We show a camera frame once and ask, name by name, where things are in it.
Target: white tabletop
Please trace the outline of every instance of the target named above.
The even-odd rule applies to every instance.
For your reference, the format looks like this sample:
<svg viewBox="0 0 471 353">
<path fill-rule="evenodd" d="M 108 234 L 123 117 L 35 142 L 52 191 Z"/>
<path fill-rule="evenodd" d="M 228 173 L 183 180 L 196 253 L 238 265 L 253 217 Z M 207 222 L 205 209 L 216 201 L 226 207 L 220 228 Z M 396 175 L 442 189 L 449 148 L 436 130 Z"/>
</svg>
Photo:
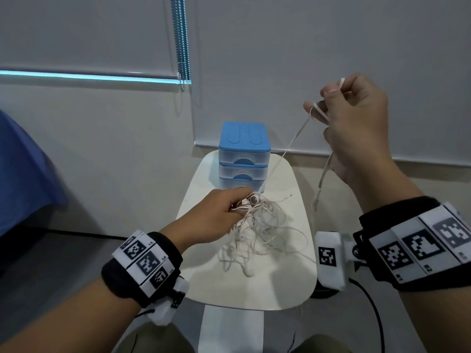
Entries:
<svg viewBox="0 0 471 353">
<path fill-rule="evenodd" d="M 190 281 L 188 298 L 222 307 L 268 311 L 298 306 L 314 291 L 317 270 L 308 218 L 288 161 L 281 159 L 272 173 L 280 158 L 276 154 L 270 155 L 269 177 L 263 195 L 272 201 L 288 198 L 279 203 L 287 217 L 284 226 L 303 232 L 307 245 L 302 234 L 287 229 L 289 246 L 302 251 L 285 253 L 274 250 L 268 255 L 254 255 L 249 263 L 253 277 L 245 276 L 236 264 L 225 271 L 218 252 L 228 240 L 232 240 L 230 235 L 214 243 L 195 245 L 183 254 L 180 267 L 182 276 Z M 186 191 L 177 218 L 201 201 L 210 190 L 218 187 L 218 166 L 218 151 L 204 157 Z"/>
</svg>

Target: plastic drawer organizer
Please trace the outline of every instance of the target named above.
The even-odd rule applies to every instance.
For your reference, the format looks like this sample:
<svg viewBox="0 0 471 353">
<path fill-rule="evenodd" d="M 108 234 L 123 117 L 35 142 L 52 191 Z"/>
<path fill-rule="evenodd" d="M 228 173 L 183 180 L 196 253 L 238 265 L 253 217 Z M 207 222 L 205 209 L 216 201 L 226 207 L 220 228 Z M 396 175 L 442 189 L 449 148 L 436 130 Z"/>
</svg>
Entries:
<svg viewBox="0 0 471 353">
<path fill-rule="evenodd" d="M 259 191 L 267 179 L 270 151 L 264 124 L 225 122 L 219 142 L 219 188 Z"/>
</svg>

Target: wristband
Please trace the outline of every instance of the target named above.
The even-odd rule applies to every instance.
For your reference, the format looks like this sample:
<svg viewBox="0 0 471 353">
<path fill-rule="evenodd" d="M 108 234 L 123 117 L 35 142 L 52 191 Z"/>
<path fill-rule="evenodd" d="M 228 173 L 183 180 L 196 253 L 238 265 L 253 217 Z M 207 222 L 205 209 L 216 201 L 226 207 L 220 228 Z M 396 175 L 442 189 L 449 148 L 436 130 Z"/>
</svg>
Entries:
<svg viewBox="0 0 471 353">
<path fill-rule="evenodd" d="M 113 253 L 101 271 L 117 297 L 133 298 L 142 307 L 173 292 L 183 259 L 163 234 L 136 231 Z"/>
<path fill-rule="evenodd" d="M 360 217 L 354 234 L 374 278 L 399 291 L 471 285 L 471 231 L 450 205 L 418 197 Z"/>
</svg>

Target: floor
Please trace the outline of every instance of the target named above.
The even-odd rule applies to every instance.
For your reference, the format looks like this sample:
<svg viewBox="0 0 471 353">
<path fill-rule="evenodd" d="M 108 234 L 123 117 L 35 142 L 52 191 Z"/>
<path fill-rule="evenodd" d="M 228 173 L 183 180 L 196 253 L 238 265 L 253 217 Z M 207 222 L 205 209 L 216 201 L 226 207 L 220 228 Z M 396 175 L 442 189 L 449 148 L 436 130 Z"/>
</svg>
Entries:
<svg viewBox="0 0 471 353">
<path fill-rule="evenodd" d="M 0 254 L 5 246 L 11 248 L 21 242 L 5 244 L 0 240 Z M 9 263 L 0 277 L 0 343 L 96 278 L 120 243 L 114 239 L 46 233 Z M 367 268 L 361 268 L 354 278 L 378 307 L 386 351 L 425 353 L 397 292 L 387 283 L 376 282 Z M 203 310 L 203 304 L 184 300 L 174 317 L 174 323 L 196 351 Z M 145 316 L 134 320 L 128 331 L 146 320 Z M 302 308 L 265 312 L 263 351 L 285 353 L 295 332 L 295 347 L 314 333 L 325 333 L 345 342 L 353 352 L 380 351 L 374 311 L 354 285 L 325 300 L 308 299 Z"/>
</svg>

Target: white wall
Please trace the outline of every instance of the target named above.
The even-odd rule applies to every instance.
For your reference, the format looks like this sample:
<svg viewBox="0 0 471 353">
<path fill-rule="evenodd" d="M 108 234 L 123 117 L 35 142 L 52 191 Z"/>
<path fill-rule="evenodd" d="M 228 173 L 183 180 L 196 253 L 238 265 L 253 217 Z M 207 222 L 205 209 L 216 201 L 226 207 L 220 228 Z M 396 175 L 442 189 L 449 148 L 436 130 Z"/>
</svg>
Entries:
<svg viewBox="0 0 471 353">
<path fill-rule="evenodd" d="M 126 237 L 136 228 L 159 230 L 175 218 L 209 152 L 193 147 L 188 89 L 182 95 L 163 86 L 18 82 L 0 79 L 0 109 L 47 153 L 70 200 L 52 213 L 50 228 Z M 325 159 L 288 160 L 309 211 Z M 401 166 L 427 194 L 451 201 L 471 220 L 471 171 Z M 351 191 L 329 173 L 317 229 L 356 231 L 360 214 Z"/>
</svg>

